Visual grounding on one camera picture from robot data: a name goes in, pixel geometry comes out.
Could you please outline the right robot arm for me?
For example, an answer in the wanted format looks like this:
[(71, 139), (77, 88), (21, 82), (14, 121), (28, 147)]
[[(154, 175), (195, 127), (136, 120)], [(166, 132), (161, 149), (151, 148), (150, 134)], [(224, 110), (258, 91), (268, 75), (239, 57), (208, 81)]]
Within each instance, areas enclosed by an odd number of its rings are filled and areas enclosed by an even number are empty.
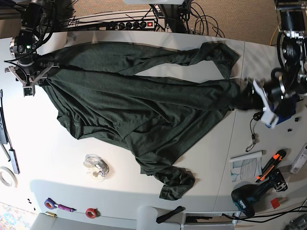
[(68, 25), (75, 10), (74, 0), (32, 0), (21, 10), (21, 29), (11, 40), (11, 72), (23, 86), (24, 96), (34, 96), (35, 86), (47, 77), (47, 73), (56, 66), (52, 57), (42, 57), (37, 50), (45, 45), (55, 32)]

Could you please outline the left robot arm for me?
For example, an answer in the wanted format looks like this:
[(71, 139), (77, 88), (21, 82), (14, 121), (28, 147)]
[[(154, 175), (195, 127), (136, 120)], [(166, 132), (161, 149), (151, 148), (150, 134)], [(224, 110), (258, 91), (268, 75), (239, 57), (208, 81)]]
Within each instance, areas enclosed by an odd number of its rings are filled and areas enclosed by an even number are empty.
[(295, 114), (296, 99), (307, 95), (307, 2), (276, 0), (278, 17), (276, 41), (280, 66), (271, 71), (270, 80), (245, 78), (245, 92), (255, 118), (268, 128)]

